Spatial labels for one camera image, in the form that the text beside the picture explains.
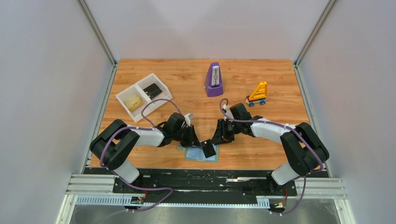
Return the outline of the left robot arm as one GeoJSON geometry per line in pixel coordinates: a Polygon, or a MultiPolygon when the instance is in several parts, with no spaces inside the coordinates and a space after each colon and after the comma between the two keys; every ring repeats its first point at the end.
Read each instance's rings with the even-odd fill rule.
{"type": "Polygon", "coordinates": [[[194,126],[188,123],[188,119],[175,112],[167,121],[153,128],[135,127],[116,119],[90,143],[89,150],[99,158],[101,166],[125,180],[125,187],[130,192],[137,193],[143,187],[143,180],[127,159],[133,147],[163,147],[173,141],[178,141],[184,148],[201,147],[194,126]]]}

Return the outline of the yellow toy car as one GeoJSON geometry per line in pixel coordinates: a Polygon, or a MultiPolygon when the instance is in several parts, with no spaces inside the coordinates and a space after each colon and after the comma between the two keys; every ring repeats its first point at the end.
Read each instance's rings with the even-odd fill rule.
{"type": "Polygon", "coordinates": [[[248,96],[246,96],[245,103],[249,107],[253,107],[256,104],[264,105],[268,97],[268,84],[267,82],[260,82],[255,90],[248,96]]]}

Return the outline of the white two-compartment tray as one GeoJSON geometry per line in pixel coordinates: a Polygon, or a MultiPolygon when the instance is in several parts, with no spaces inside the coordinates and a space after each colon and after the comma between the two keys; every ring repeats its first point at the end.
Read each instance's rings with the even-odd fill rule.
{"type": "Polygon", "coordinates": [[[168,87],[156,76],[154,73],[149,74],[148,76],[142,78],[141,80],[137,81],[133,85],[129,86],[125,90],[121,91],[120,93],[116,94],[117,100],[120,102],[122,107],[127,111],[129,116],[132,118],[134,122],[138,122],[141,119],[143,119],[143,115],[147,116],[163,104],[165,104],[165,101],[156,101],[153,102],[156,99],[168,99],[171,100],[173,99],[173,96],[168,89],[168,87]],[[151,84],[157,84],[161,90],[163,91],[160,95],[155,97],[154,99],[150,99],[143,91],[144,88],[148,87],[151,84]],[[143,102],[143,105],[141,105],[139,108],[134,110],[133,112],[130,112],[125,104],[124,101],[131,97],[132,95],[139,95],[141,97],[141,100],[143,102]]]}

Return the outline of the aluminium slotted rail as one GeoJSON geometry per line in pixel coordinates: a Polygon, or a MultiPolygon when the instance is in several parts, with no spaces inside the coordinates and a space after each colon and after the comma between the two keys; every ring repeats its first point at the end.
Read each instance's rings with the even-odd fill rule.
{"type": "Polygon", "coordinates": [[[236,190],[144,191],[129,187],[114,175],[72,175],[66,193],[77,195],[83,205],[125,205],[149,207],[270,208],[269,199],[236,190]]]}

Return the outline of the gold card in tray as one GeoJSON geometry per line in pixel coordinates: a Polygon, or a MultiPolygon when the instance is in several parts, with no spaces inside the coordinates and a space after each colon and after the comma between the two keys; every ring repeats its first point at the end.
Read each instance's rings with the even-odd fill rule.
{"type": "Polygon", "coordinates": [[[132,95],[131,97],[129,97],[128,99],[126,99],[124,101],[124,104],[130,112],[133,112],[134,110],[139,108],[141,105],[143,105],[143,102],[139,95],[132,95]]]}

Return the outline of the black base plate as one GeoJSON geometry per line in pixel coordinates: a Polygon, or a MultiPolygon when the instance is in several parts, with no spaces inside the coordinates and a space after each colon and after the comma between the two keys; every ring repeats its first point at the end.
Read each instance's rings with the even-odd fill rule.
{"type": "Polygon", "coordinates": [[[294,181],[282,187],[272,187],[269,170],[230,169],[151,169],[140,168],[136,187],[159,191],[172,188],[187,190],[236,190],[254,196],[274,196],[278,199],[297,196],[294,181]]]}

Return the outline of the black card in tray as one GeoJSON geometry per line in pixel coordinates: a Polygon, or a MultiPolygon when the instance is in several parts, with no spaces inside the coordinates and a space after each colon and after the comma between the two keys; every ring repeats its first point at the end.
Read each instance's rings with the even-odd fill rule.
{"type": "Polygon", "coordinates": [[[163,92],[161,88],[155,83],[144,88],[143,91],[150,99],[154,99],[163,92]]]}

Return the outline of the purple metronome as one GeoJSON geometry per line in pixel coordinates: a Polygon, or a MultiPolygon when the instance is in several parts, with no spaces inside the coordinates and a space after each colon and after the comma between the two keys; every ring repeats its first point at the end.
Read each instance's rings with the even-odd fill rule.
{"type": "Polygon", "coordinates": [[[209,66],[205,77],[205,91],[207,97],[217,97],[224,93],[220,64],[218,62],[213,62],[209,66]]]}

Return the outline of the green card holder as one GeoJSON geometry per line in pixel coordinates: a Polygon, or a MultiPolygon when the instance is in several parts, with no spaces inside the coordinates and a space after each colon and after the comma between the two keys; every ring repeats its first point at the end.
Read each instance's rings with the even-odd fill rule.
{"type": "Polygon", "coordinates": [[[219,146],[213,145],[215,155],[206,158],[201,148],[197,147],[182,147],[180,144],[177,148],[184,152],[184,159],[189,161],[203,161],[203,162],[218,162],[219,160],[219,146]]]}

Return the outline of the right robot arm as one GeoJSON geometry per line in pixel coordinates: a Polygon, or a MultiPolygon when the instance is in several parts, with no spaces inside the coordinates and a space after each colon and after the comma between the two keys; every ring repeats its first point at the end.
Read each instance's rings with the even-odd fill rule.
{"type": "Polygon", "coordinates": [[[242,103],[229,107],[226,98],[220,101],[219,108],[224,118],[217,122],[211,139],[214,145],[231,143],[235,140],[235,135],[241,133],[267,139],[283,147],[287,162],[267,176],[267,190],[273,195],[284,191],[286,183],[313,171],[320,171],[330,157],[321,139],[306,122],[289,125],[262,116],[253,117],[242,103]]]}

